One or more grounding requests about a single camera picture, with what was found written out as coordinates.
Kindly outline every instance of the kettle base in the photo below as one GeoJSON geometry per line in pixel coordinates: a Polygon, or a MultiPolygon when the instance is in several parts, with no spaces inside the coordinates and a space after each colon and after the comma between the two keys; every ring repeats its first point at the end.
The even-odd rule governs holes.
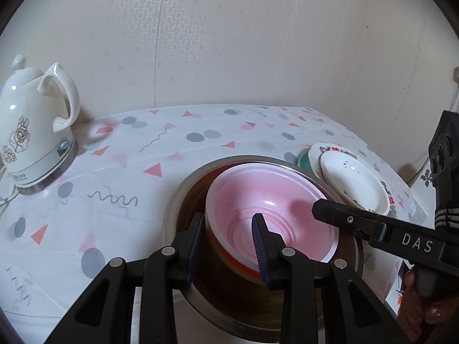
{"type": "Polygon", "coordinates": [[[19,193],[23,195],[33,195],[39,193],[40,191],[50,186],[70,167],[70,165],[75,160],[75,157],[77,156],[78,149],[78,142],[76,139],[74,139],[72,147],[70,147],[70,149],[67,150],[66,154],[63,156],[63,158],[59,161],[58,164],[56,164],[42,177],[28,184],[27,187],[17,186],[17,190],[19,191],[19,193]]]}

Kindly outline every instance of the wall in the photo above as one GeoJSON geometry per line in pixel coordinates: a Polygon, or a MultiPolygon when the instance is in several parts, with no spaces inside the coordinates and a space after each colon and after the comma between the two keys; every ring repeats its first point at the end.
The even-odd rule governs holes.
{"type": "Polygon", "coordinates": [[[190,103],[309,106],[405,179],[455,93],[459,40],[432,0],[26,0],[0,36],[60,61],[80,120],[190,103]]]}

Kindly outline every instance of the metal basin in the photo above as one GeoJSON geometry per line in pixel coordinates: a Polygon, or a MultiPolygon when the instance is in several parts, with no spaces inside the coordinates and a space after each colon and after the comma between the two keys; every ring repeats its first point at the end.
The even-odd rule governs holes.
{"type": "MultiPolygon", "coordinates": [[[[191,173],[178,186],[164,214],[164,245],[170,245],[176,232],[186,230],[195,212],[204,212],[212,181],[223,171],[243,163],[267,163],[288,168],[312,182],[329,200],[341,199],[321,180],[297,166],[274,158],[240,155],[219,159],[191,173]]],[[[262,343],[277,343],[281,333],[283,291],[268,291],[228,269],[213,252],[206,236],[201,241],[196,280],[182,294],[207,320],[239,338],[262,343]]],[[[340,230],[337,250],[330,262],[345,259],[362,275],[361,240],[340,230]]],[[[322,301],[316,290],[318,328],[323,329],[322,301]]]]}

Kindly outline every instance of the table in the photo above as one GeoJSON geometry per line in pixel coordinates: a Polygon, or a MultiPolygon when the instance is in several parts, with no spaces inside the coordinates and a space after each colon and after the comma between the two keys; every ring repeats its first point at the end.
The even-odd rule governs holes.
{"type": "MultiPolygon", "coordinates": [[[[73,131],[79,153],[65,174],[45,191],[0,207],[0,306],[26,344],[45,340],[111,258],[132,261],[160,248],[175,188],[215,159],[265,155],[296,163],[316,142],[337,143],[380,173],[399,219],[408,220],[413,207],[408,186],[364,141],[308,107],[166,107],[97,118],[73,131]]],[[[363,278],[384,300],[401,260],[368,245],[364,251],[363,278]]],[[[186,302],[177,304],[182,342],[207,342],[208,335],[240,341],[186,302]],[[187,325],[191,331],[203,325],[206,333],[188,332],[187,325]]]]}

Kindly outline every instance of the flower design on kettle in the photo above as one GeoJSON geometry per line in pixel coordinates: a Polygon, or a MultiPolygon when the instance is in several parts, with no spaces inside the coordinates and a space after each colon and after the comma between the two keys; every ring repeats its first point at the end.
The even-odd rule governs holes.
{"type": "Polygon", "coordinates": [[[27,144],[30,140],[30,133],[27,130],[29,120],[23,116],[17,122],[17,129],[11,134],[10,145],[14,151],[20,153],[27,149],[27,144]]]}
{"type": "Polygon", "coordinates": [[[7,145],[3,146],[3,161],[12,163],[16,161],[16,154],[7,145]]]}

